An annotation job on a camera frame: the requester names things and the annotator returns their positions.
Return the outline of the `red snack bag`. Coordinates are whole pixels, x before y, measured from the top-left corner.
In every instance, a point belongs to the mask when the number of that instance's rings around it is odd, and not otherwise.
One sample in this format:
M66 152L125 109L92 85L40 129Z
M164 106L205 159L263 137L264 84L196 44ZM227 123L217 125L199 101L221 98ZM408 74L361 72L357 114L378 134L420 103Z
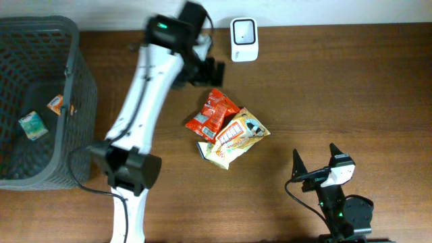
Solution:
M240 108L234 102L220 90L214 88L209 93L203 108L186 123L185 127L214 144L224 119L237 114L239 111Z

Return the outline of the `yellow snack bag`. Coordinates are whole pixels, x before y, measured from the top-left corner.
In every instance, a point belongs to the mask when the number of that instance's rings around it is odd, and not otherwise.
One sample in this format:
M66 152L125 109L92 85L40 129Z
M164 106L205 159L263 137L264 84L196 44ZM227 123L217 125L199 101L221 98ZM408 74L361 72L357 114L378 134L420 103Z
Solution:
M270 131L247 108L241 109L215 137L215 143L198 142L202 158L222 169L248 151Z

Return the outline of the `teal tissue pack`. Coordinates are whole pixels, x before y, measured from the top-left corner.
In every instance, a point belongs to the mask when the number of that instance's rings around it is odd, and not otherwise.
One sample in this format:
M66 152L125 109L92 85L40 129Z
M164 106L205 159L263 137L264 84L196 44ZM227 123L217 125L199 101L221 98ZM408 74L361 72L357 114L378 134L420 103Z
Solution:
M43 120L35 111L31 111L28 115L19 119L18 122L30 140L37 140L49 132Z

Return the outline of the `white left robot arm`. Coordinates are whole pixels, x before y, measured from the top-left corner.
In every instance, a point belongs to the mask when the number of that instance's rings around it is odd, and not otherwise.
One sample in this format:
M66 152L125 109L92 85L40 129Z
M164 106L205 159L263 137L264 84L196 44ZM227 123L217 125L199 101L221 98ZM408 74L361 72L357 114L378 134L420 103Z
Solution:
M112 242L144 242L144 212L162 160L151 154L153 134L168 92L190 83L218 87L225 65L208 54L213 35L202 32L208 11L187 1L174 18L149 18L138 63L121 111L106 137L89 146L99 157L113 197Z

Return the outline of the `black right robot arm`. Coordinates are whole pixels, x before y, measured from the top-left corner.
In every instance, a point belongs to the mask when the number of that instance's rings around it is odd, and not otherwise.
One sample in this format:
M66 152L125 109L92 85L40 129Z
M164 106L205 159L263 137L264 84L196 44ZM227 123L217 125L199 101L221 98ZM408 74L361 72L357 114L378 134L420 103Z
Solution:
M342 186L352 179L356 167L347 153L331 143L329 164L315 171L308 171L296 149L293 150L292 177L285 184L302 183L303 192L316 192L321 212L308 206L300 199L292 198L318 215L325 223L328 234L318 237L319 242L366 242L366 235L372 232L374 204L368 198L356 194L345 195Z

